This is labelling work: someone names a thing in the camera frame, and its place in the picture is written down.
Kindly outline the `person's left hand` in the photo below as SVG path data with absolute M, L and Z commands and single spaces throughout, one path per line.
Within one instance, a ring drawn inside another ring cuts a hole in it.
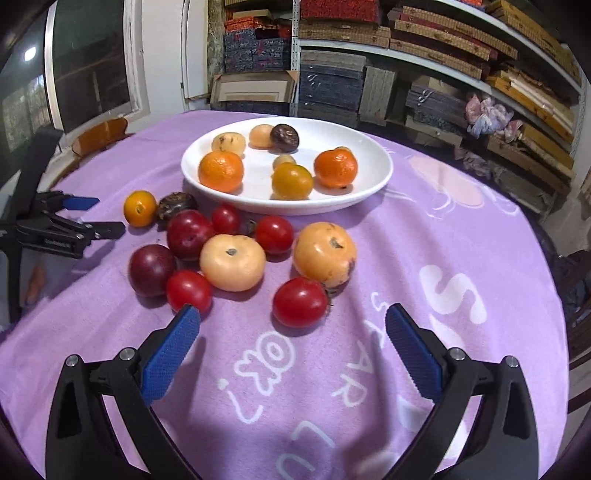
M 25 304 L 35 304 L 46 284 L 46 267 L 45 263 L 39 261 L 31 271 L 27 291 L 25 294 Z

